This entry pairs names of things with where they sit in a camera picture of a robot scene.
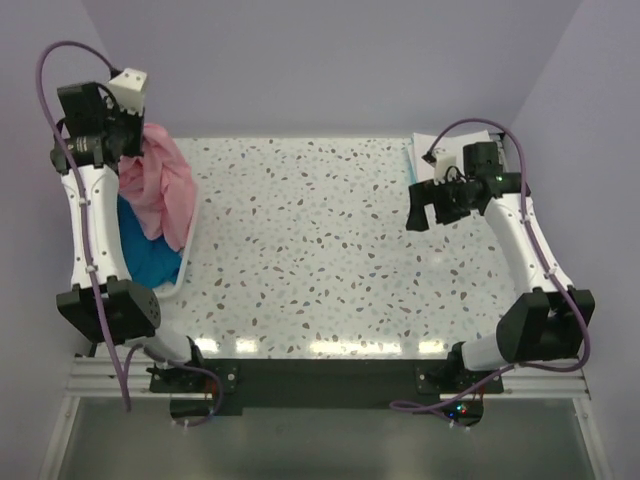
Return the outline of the pink t shirt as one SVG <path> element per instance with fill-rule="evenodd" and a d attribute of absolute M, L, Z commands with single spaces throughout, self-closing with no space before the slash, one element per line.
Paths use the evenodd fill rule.
<path fill-rule="evenodd" d="M 119 193 L 147 239 L 163 238 L 175 252 L 186 247 L 196 184 L 190 165 L 164 127 L 145 124 L 142 154 L 120 159 Z"/>

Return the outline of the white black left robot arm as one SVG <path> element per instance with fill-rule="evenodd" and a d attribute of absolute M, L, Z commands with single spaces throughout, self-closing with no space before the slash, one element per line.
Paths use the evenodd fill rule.
<path fill-rule="evenodd" d="M 144 120 L 147 80 L 128 71 L 107 83 L 64 86 L 64 117 L 55 126 L 52 163 L 72 221 L 70 287 L 56 298 L 62 316 L 94 344 L 140 346 L 156 372 L 185 392 L 200 390 L 207 368 L 194 340 L 161 320 L 160 296 L 126 264 L 118 202 L 148 240 L 163 240 L 186 267 L 197 221 L 198 188 L 177 145 Z"/>

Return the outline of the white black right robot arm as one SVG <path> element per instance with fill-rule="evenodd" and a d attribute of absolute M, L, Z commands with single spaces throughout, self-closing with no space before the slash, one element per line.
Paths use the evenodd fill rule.
<path fill-rule="evenodd" d="M 571 358 L 582 365 L 595 299 L 559 266 L 522 174 L 504 169 L 493 141 L 466 145 L 460 156 L 433 148 L 423 158 L 432 172 L 409 188 L 407 230 L 428 230 L 428 207 L 441 225 L 479 214 L 497 237 L 517 295 L 493 334 L 452 347 L 445 369 L 448 386 L 469 392 L 481 372 L 510 365 L 551 370 L 552 361 Z"/>

